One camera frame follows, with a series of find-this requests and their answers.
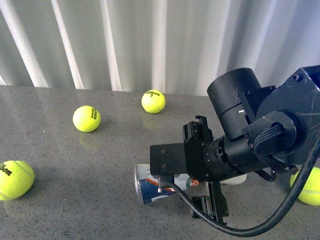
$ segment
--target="screw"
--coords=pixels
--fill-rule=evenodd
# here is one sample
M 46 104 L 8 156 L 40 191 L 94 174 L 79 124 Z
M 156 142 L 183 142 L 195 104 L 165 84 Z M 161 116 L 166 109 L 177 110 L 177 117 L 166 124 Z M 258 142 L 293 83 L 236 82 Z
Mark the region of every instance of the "screw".
M 299 74 L 296 74 L 293 76 L 293 79 L 298 82 L 300 80 L 300 75 Z

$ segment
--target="yellow tennis ball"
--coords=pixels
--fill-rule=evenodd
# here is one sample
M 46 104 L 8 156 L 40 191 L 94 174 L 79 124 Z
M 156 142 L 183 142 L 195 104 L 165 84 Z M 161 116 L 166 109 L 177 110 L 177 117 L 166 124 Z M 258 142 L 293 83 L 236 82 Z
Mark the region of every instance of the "yellow tennis ball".
M 164 109 L 166 99 L 158 90 L 150 90 L 142 96 L 141 104 L 148 113 L 157 114 Z
M 298 173 L 291 176 L 290 187 L 294 184 Z M 306 204 L 320 206 L 320 169 L 314 167 L 306 181 L 298 199 Z
M 25 161 L 0 163 L 0 200 L 16 199 L 32 186 L 35 174 Z
M 72 120 L 78 130 L 89 133 L 99 127 L 101 116 L 94 107 L 82 106 L 75 110 Z

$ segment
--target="curtain fold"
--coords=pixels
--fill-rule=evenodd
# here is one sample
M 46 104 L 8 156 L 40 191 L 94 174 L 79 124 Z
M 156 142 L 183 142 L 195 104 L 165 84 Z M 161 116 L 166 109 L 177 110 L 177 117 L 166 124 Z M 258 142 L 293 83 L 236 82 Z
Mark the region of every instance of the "curtain fold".
M 320 1 L 0 0 L 0 85 L 207 95 L 320 65 Z

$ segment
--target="gray countertop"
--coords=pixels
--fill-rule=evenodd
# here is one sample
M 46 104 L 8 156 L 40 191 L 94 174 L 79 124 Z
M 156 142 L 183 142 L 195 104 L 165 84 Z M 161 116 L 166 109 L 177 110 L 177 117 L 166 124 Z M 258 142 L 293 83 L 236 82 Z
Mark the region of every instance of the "gray countertop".
M 138 203 L 133 163 L 149 163 L 149 147 L 182 143 L 182 126 L 208 117 L 215 137 L 224 134 L 208 97 L 166 95 L 166 107 L 148 114 L 142 93 L 56 88 L 0 87 L 0 162 L 27 161 L 35 172 L 22 197 L 0 201 L 0 239 L 224 240 L 173 195 Z M 74 111 L 91 105 L 100 127 L 78 131 Z M 255 173 L 240 185 L 223 185 L 230 227 L 250 228 L 266 220 L 289 190 L 288 175 L 269 183 Z M 189 189 L 202 194 L 203 186 Z M 296 202 L 269 232 L 254 239 L 320 239 L 320 207 Z

